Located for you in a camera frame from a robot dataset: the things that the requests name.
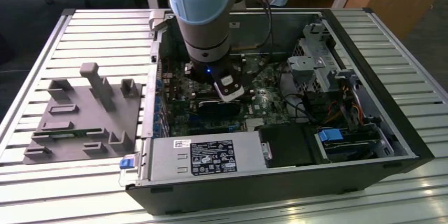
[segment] motherboard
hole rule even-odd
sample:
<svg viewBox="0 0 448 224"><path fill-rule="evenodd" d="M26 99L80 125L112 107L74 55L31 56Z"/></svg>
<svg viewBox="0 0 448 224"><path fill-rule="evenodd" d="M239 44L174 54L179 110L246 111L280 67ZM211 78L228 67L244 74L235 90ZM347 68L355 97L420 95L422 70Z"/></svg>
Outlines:
<svg viewBox="0 0 448 224"><path fill-rule="evenodd" d="M244 71L255 72L260 67L260 55L239 57ZM163 67L171 136L254 131L266 124L291 122L276 86L279 64L267 66L246 88L244 95L230 103L222 101L214 85L187 78L186 64L167 62Z"/></svg>

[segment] metal frame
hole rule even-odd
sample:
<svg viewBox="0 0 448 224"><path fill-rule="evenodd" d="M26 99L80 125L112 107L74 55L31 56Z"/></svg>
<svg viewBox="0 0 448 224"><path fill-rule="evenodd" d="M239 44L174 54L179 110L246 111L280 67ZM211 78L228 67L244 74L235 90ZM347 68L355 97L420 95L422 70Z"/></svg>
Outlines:
<svg viewBox="0 0 448 224"><path fill-rule="evenodd" d="M86 19L76 19L75 17L66 30L62 29L66 22L59 22L59 28L55 29L56 31L52 33L39 58L50 58L50 48L60 43L56 37L63 38L63 34L80 33L90 35L98 33L99 28L107 27L124 29L124 31L134 33L150 31L147 18L138 17L142 13L150 16L148 12L150 10L144 9L78 10L75 15L82 13L94 15L84 17ZM30 142L27 131L22 131L36 127L39 113L42 108L46 107L44 102L50 97L44 91L36 91L36 88L44 89L46 83L50 81L44 80L36 86L28 88L36 80L35 77L28 77L27 87L23 87L20 91L20 95L27 97L27 100L24 101L24 98L18 96L12 109L8 111L8 117L2 124L3 128L14 128L12 131L18 129L18 132L8 134L7 138L4 138L4 133L0 135L4 138L0 145L0 152L3 152L0 156L0 204L3 205L0 215L3 216L3 222L222 224L306 221L307 223L343 222L359 224L446 221L446 216L448 216L448 115L446 114L448 105L439 103L446 101L448 96L446 92L438 91L440 86L434 82L434 78L431 76L427 78L422 74L426 70L420 64L396 64L398 62L411 62L415 58L410 53L403 53L408 51L388 29L376 23L376 19L370 16L371 14L367 14L362 9L335 9L332 12L343 22L348 35L352 37L374 71L379 74L382 82L386 84L434 152L436 159L432 162L410 173L386 178L360 192L218 209L186 215L155 217L144 211L126 194L124 188L119 186L119 158L55 163L43 166L20 164L22 146ZM127 39L126 41L130 44L140 45L138 48L126 49L126 54L122 53L122 50L124 50L122 48L114 50L108 48L74 49L74 51L82 50L86 54L83 55L84 58L96 57L98 59L102 59L99 55L99 51L102 51L102 56L114 59L114 62L110 62L108 65L119 64L120 67L111 67L111 71L106 73L114 79L116 78L114 76L116 70L112 71L112 69L118 69L119 73L123 74L131 68L139 73L147 69L139 65L126 67L130 64L126 60L131 59L128 55L134 55L132 58L138 60L150 50L148 46L142 46L140 42L135 42L140 39ZM103 48L103 41L95 43ZM54 67L62 65L67 67L83 61L80 55L62 53L71 50L64 49L59 53L56 52L48 64L52 64ZM351 67L344 57L343 61L346 66ZM66 74L63 71L51 71L54 78L59 74ZM40 68L39 61L30 76L36 74L50 77L50 73ZM134 78L140 83L146 83L144 74L139 74ZM135 170L130 170L127 179L134 178L136 178Z"/></svg>
<svg viewBox="0 0 448 224"><path fill-rule="evenodd" d="M40 52L40 55L36 59L34 68L30 71L28 77L22 85L18 96L12 102L12 105L8 109L6 117L2 121L2 124L0 124L0 156L8 144L8 141L4 141L4 139L8 139L11 137L15 131L15 128L12 126L19 123L23 111L26 109L26 105L30 103L31 94L28 93L28 91L34 90L34 88L38 85L38 82L40 80L40 69L51 58L48 56L52 55L52 52L55 51L58 41L62 39L62 36L63 36L62 31L64 31L64 29L67 28L71 17L72 17L71 15L68 16L63 15L56 23L55 29L51 32L51 35L44 45L43 51Z"/></svg>

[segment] warning label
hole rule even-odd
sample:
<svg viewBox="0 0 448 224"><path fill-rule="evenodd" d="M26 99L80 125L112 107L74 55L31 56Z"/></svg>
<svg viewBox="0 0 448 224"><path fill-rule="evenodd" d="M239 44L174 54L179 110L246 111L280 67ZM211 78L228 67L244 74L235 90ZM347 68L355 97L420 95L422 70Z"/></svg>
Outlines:
<svg viewBox="0 0 448 224"><path fill-rule="evenodd" d="M191 173L208 175L236 172L236 158L232 140L192 143Z"/></svg>

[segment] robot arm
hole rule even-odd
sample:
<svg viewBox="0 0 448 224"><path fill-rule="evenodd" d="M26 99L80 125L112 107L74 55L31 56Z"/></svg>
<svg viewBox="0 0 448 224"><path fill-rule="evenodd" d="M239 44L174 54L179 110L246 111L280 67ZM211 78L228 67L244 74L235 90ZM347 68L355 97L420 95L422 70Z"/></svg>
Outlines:
<svg viewBox="0 0 448 224"><path fill-rule="evenodd" d="M191 79L214 83L228 102L244 94L244 75L230 61L230 11L240 0L170 0L192 61ZM287 0L270 0L284 5Z"/></svg>

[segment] black plastic part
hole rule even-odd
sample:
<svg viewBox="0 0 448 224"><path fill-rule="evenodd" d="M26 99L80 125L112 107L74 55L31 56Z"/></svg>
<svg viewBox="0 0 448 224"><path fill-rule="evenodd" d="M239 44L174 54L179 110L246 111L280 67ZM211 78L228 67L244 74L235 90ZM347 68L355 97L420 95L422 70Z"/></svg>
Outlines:
<svg viewBox="0 0 448 224"><path fill-rule="evenodd" d="M383 168L390 169L390 168L398 168L398 167L402 167L402 166L403 166L402 163L391 163L391 164L384 164Z"/></svg>
<svg viewBox="0 0 448 224"><path fill-rule="evenodd" d="M343 59L342 59L342 57L339 56L339 54L336 52L335 46L336 46L335 40L334 39L328 39L328 41L327 41L327 47L328 47L328 50L330 50L331 54L335 57L336 63L339 65L340 69L347 69L346 64L343 62Z"/></svg>
<svg viewBox="0 0 448 224"><path fill-rule="evenodd" d="M72 8L64 9L62 15L70 16L75 14L75 10Z"/></svg>
<svg viewBox="0 0 448 224"><path fill-rule="evenodd" d="M328 108L334 101L342 97L340 92L326 92L326 93L315 93L306 92L304 97L302 99L303 105L307 111L310 111L311 115L316 118L318 121L323 122L328 119Z"/></svg>
<svg viewBox="0 0 448 224"><path fill-rule="evenodd" d="M220 134L220 133L230 133L228 127L222 128L211 128L211 129L191 129L188 131L190 135L207 135L207 134Z"/></svg>
<svg viewBox="0 0 448 224"><path fill-rule="evenodd" d="M259 128L262 143L271 149L272 159L267 167L304 166L323 163L322 156L314 153L319 149L311 126L302 124L266 125Z"/></svg>
<svg viewBox="0 0 448 224"><path fill-rule="evenodd" d="M238 101L204 101L199 103L198 114L206 118L228 118L240 114L242 105Z"/></svg>
<svg viewBox="0 0 448 224"><path fill-rule="evenodd" d="M154 187L151 189L151 192L154 194L158 194L158 193L168 193L168 192L172 192L174 191L174 187L172 186L164 186L164 187Z"/></svg>
<svg viewBox="0 0 448 224"><path fill-rule="evenodd" d="M367 12L367 13L375 13L375 11L371 7L363 7L363 11Z"/></svg>
<svg viewBox="0 0 448 224"><path fill-rule="evenodd" d="M404 167L416 162L403 161ZM152 215L166 215L167 212L179 210L186 213L363 190L403 171L403 167L384 169L387 163L391 162L230 178L210 176L194 182L170 184L172 189L130 186L126 192Z"/></svg>
<svg viewBox="0 0 448 224"><path fill-rule="evenodd" d="M416 129L414 128L407 116L404 115L399 105L396 104L392 95L386 89L379 77L376 76L371 65L366 61L366 58L360 53L342 24L339 23L332 11L330 9L324 9L323 15L328 21L331 29L338 36L339 41L342 42L342 46L346 48L348 56L351 57L354 64L366 79L367 85L372 89L374 94L376 95L376 98L380 101L382 106L411 147L412 152L422 158L422 164L424 164L435 158L427 144L424 143Z"/></svg>

